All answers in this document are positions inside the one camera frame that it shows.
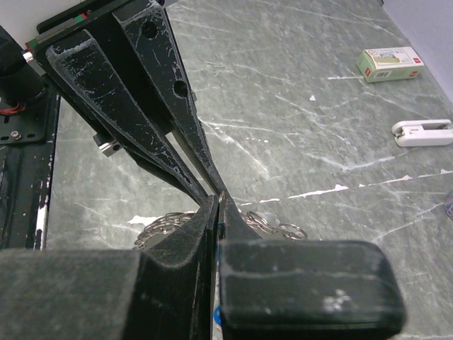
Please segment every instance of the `blue round object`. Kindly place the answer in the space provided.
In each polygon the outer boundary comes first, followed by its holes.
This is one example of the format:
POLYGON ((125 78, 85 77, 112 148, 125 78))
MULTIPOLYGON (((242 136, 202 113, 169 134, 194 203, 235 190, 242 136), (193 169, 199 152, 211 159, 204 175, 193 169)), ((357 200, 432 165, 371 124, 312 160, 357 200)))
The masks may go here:
POLYGON ((219 326, 222 326, 222 321, 220 319, 220 306, 217 306, 217 308, 214 310, 214 321, 219 326))
POLYGON ((444 204, 445 212, 447 213, 448 217, 453 220, 453 191, 450 191, 447 195, 447 200, 444 204))

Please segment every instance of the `marble tabletop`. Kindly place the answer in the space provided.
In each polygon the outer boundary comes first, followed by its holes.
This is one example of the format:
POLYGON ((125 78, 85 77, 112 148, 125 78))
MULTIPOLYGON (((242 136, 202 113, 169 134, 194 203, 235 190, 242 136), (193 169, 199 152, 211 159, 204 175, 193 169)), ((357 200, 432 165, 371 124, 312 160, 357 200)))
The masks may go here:
MULTIPOLYGON (((168 9, 212 157, 243 211, 389 257, 408 308, 399 339, 453 339, 451 147, 405 149, 401 120, 451 118, 428 74, 367 84, 365 48, 408 41, 378 0, 180 0, 168 9)), ((130 249, 151 217, 196 210, 124 152, 105 158, 65 103, 48 249, 130 249)))

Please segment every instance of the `screw hole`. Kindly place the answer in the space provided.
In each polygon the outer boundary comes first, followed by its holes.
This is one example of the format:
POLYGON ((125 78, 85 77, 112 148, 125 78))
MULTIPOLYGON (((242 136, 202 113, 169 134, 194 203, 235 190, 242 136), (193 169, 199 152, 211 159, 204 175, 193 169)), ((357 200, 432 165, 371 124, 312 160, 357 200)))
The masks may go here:
POLYGON ((155 38, 157 36, 156 24, 151 21, 144 23, 142 26, 142 34, 148 39, 155 38))
POLYGON ((187 84, 182 80, 175 81, 175 85, 173 86, 175 90, 175 94, 181 98, 185 98, 188 96, 189 91, 187 89, 187 84))

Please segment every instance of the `coiled metal wire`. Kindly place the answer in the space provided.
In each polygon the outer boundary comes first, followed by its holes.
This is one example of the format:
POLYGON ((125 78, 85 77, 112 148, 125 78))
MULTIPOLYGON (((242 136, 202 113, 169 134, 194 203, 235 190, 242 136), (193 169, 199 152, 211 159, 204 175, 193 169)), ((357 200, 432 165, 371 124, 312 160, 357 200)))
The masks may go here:
MULTIPOLYGON (((133 249, 144 249, 149 239, 155 235, 170 234, 174 232, 184 223, 189 221, 194 214, 195 213, 193 212, 169 212, 165 216, 158 218, 143 229, 143 232, 139 234, 137 240, 135 241, 133 249)), ((271 226, 265 218, 253 211, 249 211, 246 214, 241 213, 241 216, 250 228, 260 230, 266 234, 276 234, 278 232, 282 232, 283 237, 287 239, 302 241, 308 239, 309 237, 308 234, 297 225, 280 223, 277 226, 271 226)))

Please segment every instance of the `silver screw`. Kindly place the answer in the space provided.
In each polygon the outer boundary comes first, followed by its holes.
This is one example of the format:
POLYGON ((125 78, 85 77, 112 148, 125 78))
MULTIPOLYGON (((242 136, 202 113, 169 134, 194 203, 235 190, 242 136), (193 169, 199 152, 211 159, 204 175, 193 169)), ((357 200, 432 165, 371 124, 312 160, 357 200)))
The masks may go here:
POLYGON ((10 136, 15 140, 19 140, 20 138, 22 138, 22 135, 19 133, 19 131, 12 131, 10 136))

